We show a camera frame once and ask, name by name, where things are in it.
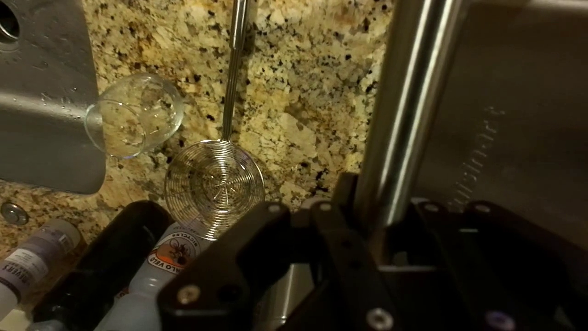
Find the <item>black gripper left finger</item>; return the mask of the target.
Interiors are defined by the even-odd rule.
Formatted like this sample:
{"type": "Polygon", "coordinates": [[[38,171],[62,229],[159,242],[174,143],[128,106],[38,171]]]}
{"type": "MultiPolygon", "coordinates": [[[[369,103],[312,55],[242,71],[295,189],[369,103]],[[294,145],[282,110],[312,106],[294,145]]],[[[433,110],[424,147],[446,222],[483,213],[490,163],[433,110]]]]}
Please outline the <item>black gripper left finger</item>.
{"type": "Polygon", "coordinates": [[[253,331],[255,305],[310,248],[308,209],[259,202],[159,290],[161,331],[253,331]]]}

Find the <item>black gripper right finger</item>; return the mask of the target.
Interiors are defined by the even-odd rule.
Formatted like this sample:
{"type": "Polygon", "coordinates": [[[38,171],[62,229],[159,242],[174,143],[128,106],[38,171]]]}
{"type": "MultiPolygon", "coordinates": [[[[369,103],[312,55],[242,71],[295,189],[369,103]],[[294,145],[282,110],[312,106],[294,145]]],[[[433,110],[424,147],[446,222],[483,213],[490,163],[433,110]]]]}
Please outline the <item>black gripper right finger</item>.
{"type": "Polygon", "coordinates": [[[350,331],[588,331],[586,257],[488,204],[424,200],[387,231],[378,264],[334,204],[310,209],[325,246],[334,319],[350,331]]]}

